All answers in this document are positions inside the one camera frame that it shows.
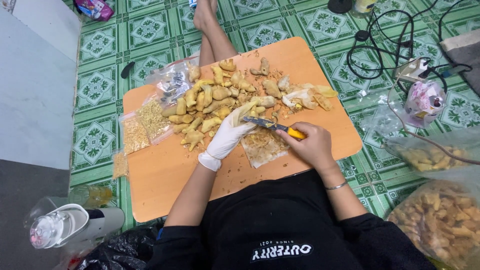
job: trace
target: knife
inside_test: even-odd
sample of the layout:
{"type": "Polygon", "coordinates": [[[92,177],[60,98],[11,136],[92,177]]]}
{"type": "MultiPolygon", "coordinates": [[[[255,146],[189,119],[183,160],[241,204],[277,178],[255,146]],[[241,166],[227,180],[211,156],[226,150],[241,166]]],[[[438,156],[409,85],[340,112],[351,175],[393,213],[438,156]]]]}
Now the knife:
{"type": "Polygon", "coordinates": [[[258,118],[258,117],[252,117],[252,116],[245,116],[243,118],[245,121],[247,122],[251,122],[251,123],[254,123],[254,124],[257,124],[257,125],[260,125],[260,126],[263,126],[263,127],[266,127],[266,128],[269,128],[271,130],[283,130],[285,131],[288,135],[294,137],[294,138],[298,138],[298,139],[305,139],[307,136],[301,132],[301,131],[298,131],[298,130],[294,130],[293,128],[291,127],[288,127],[288,126],[284,126],[284,125],[280,125],[280,124],[277,124],[275,122],[272,122],[272,121],[269,121],[269,120],[265,120],[265,119],[262,119],[262,118],[258,118]]]}

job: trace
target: power strip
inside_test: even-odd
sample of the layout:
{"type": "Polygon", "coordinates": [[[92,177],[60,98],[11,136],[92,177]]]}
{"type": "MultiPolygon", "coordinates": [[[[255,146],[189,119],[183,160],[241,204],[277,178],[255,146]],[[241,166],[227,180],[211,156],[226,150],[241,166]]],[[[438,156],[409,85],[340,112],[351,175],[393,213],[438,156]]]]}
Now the power strip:
{"type": "Polygon", "coordinates": [[[393,71],[393,77],[404,82],[414,83],[416,81],[423,81],[424,78],[420,78],[419,75],[427,70],[428,64],[425,63],[425,60],[410,58],[410,60],[405,64],[393,71]]]}

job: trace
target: orange table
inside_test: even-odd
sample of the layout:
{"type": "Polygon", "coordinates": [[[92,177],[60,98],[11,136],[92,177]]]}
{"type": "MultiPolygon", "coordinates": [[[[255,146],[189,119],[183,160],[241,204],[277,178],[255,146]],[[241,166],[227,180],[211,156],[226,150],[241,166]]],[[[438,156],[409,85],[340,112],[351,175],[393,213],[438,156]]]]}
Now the orange table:
{"type": "MultiPolygon", "coordinates": [[[[290,74],[291,84],[329,85],[308,45],[300,37],[292,37],[243,53],[235,56],[233,60],[237,69],[243,71],[251,67],[258,68],[262,57],[269,60],[270,71],[277,69],[283,71],[283,74],[290,74]]],[[[202,78],[213,78],[209,66],[202,67],[202,78]]],[[[262,81],[255,81],[252,75],[246,79],[255,86],[262,81]]],[[[147,95],[154,90],[153,86],[143,86],[128,91],[123,97],[124,113],[139,108],[147,95]]],[[[361,139],[340,101],[337,98],[329,100],[334,106],[331,111],[322,108],[304,110],[287,119],[280,117],[279,123],[291,125],[305,121],[325,127],[332,134],[333,156],[335,160],[339,160],[357,153],[361,149],[361,139]]],[[[197,164],[198,154],[204,151],[205,148],[196,148],[189,152],[188,148],[180,145],[181,137],[181,134],[172,135],[156,146],[128,155],[132,210],[138,222],[168,214],[197,164]]],[[[310,165],[290,150],[288,155],[254,169],[250,167],[243,148],[236,147],[223,160],[210,199],[237,192],[261,180],[278,179],[310,168],[310,165]]]]}

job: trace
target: left hand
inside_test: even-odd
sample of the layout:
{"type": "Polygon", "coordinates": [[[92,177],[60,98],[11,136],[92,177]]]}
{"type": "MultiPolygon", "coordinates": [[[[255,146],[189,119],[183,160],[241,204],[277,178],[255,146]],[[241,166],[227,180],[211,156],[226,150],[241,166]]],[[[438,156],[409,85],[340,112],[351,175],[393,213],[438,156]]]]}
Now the left hand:
{"type": "Polygon", "coordinates": [[[207,150],[198,155],[198,161],[202,165],[213,171],[218,171],[221,166],[220,161],[230,154],[240,139],[257,126],[249,122],[236,125],[239,122],[239,117],[241,117],[240,112],[241,107],[225,117],[207,150]]]}

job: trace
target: paper sheet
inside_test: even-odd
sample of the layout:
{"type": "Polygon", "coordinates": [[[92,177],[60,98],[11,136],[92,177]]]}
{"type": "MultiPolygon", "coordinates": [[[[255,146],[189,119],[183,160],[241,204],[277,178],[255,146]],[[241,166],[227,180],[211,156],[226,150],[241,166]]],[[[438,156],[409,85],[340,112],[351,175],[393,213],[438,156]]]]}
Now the paper sheet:
{"type": "Polygon", "coordinates": [[[274,131],[256,127],[250,134],[240,141],[250,165],[256,169],[288,154],[290,146],[274,131]]]}

